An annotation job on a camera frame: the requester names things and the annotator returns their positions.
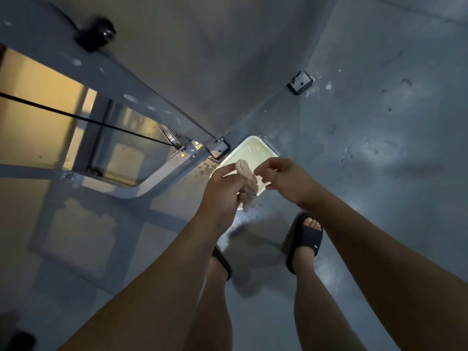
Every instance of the forearm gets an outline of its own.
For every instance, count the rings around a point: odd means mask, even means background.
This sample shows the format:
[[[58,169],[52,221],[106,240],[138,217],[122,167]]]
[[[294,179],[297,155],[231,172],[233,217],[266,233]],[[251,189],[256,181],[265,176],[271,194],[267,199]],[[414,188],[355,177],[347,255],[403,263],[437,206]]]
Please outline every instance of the forearm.
[[[166,251],[93,316],[64,350],[179,350],[219,238],[196,215]]]
[[[407,248],[325,190],[318,193],[318,199],[306,202],[304,208],[324,227],[400,348],[466,347],[466,283]]]

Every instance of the white plastic tub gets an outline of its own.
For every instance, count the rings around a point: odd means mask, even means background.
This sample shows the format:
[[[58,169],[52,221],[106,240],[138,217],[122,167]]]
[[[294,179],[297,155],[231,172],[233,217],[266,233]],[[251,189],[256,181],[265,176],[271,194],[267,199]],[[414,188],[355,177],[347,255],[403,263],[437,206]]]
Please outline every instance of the white plastic tub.
[[[242,143],[239,144],[226,158],[221,162],[218,168],[236,163],[238,160],[242,159],[247,161],[250,170],[254,171],[262,162],[266,159],[278,157],[278,155],[266,145],[263,140],[257,136],[249,136]],[[263,191],[267,183],[262,182],[262,178],[257,176],[258,183],[258,193],[259,196]]]

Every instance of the left hand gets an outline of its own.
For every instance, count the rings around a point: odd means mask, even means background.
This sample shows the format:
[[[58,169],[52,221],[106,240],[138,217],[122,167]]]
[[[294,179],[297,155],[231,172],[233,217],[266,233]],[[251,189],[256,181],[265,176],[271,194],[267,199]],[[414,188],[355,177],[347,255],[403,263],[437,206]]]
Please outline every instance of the left hand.
[[[240,204],[237,194],[245,183],[245,178],[239,174],[227,175],[234,170],[235,164],[231,164],[213,172],[196,212],[198,216],[214,222],[214,228],[220,235],[234,221],[237,207]]]

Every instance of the person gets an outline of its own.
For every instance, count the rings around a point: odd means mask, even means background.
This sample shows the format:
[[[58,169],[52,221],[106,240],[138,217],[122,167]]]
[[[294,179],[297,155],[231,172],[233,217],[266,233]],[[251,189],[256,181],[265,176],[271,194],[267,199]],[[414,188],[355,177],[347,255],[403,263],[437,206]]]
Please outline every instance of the person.
[[[230,268],[215,248],[244,184],[231,171],[234,165],[214,172],[198,211],[170,246],[62,350],[232,348],[224,297]],[[292,226],[287,259],[297,276],[294,319],[303,350],[365,349],[314,272],[322,230],[401,350],[468,350],[467,283],[380,230],[291,160],[268,159],[254,173],[306,212]]]

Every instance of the foot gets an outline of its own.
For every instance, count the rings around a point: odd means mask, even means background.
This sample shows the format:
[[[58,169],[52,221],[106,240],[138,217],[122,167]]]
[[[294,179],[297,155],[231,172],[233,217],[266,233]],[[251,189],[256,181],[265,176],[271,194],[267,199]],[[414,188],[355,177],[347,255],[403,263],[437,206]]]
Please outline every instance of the foot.
[[[221,262],[219,262],[219,260],[214,256],[211,256],[210,262],[208,263],[208,270],[206,271],[206,278],[226,283],[228,276],[229,275],[223,265],[221,265]]]
[[[315,230],[322,230],[322,227],[320,226],[319,222],[310,217],[305,218],[302,224]],[[292,259],[292,268],[294,268],[294,271],[297,271],[300,266],[309,266],[313,268],[314,259],[315,252],[313,248],[310,248],[308,246],[299,246],[294,252],[294,258]]]

